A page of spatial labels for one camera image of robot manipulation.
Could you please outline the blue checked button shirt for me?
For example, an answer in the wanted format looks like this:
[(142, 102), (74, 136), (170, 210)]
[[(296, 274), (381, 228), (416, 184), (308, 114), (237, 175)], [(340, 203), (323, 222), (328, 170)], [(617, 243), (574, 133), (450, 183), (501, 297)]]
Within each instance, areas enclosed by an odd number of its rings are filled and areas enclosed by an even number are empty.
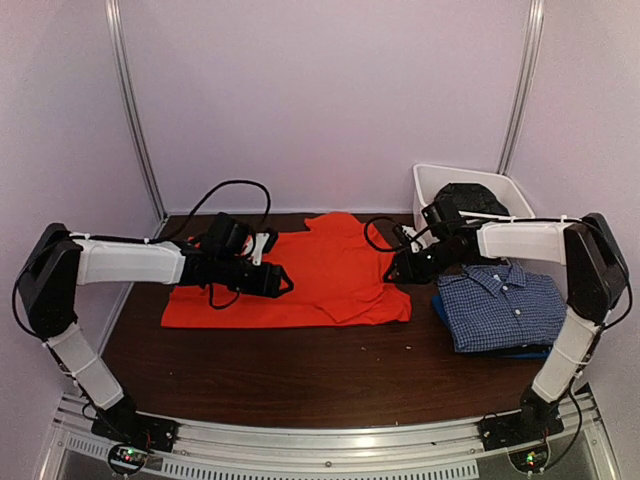
[(552, 345), (567, 306), (554, 280), (519, 265), (465, 265), (437, 280), (458, 347)]

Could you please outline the orange garment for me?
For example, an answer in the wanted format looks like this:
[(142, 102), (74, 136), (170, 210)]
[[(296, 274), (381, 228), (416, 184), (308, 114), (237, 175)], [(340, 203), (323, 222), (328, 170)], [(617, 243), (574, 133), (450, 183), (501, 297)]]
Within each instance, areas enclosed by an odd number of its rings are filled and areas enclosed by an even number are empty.
[(355, 216), (335, 212), (310, 218), (301, 232), (281, 234), (267, 261), (284, 267), (292, 292), (277, 299), (234, 296), (226, 287), (212, 291), (177, 287), (161, 318), (173, 329), (279, 329), (347, 327), (407, 322), (411, 299), (384, 283), (389, 255), (374, 228)]

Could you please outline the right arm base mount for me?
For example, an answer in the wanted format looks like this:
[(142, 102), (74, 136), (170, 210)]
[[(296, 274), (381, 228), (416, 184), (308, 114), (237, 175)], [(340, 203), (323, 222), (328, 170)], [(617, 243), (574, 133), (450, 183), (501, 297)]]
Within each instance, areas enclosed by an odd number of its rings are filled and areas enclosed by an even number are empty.
[(564, 424), (554, 418), (541, 430), (531, 430), (524, 425), (520, 412), (504, 415), (491, 412), (481, 418), (477, 429), (486, 452), (506, 450), (516, 471), (533, 475), (546, 468), (551, 458), (550, 437), (562, 433)]

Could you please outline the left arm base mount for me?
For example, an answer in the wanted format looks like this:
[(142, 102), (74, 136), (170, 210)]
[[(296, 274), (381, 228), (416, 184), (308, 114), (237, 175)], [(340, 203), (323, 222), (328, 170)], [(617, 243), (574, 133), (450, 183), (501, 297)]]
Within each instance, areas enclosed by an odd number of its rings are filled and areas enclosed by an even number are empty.
[(117, 428), (99, 414), (91, 433), (115, 442), (106, 454), (107, 465), (120, 476), (131, 476), (148, 466), (157, 453), (171, 453), (177, 439), (178, 423), (173, 420), (136, 413), (132, 427)]

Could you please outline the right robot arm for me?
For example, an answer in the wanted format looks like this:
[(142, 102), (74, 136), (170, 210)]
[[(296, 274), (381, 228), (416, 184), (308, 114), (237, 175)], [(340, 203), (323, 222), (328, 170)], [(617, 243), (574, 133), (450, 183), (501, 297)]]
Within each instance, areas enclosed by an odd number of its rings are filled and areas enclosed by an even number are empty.
[(631, 295), (629, 270), (605, 217), (462, 214), (450, 200), (422, 211), (425, 226), (394, 229), (387, 283), (436, 283), (459, 353), (546, 347), (512, 430), (535, 440), (588, 364), (611, 311)]

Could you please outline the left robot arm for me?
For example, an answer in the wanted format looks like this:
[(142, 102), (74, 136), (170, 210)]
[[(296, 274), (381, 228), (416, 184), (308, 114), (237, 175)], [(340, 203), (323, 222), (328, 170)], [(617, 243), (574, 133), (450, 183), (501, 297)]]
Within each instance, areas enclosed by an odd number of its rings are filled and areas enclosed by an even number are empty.
[(277, 232), (257, 231), (219, 213), (209, 228), (188, 240), (125, 238), (46, 227), (19, 271), (10, 294), (18, 326), (36, 338), (66, 370), (96, 411), (97, 419), (123, 444), (137, 442), (144, 424), (125, 387), (106, 366), (79, 324), (77, 294), (114, 292), (134, 284), (199, 287), (214, 310), (217, 286), (234, 300), (277, 299), (293, 291), (284, 266), (265, 260)]

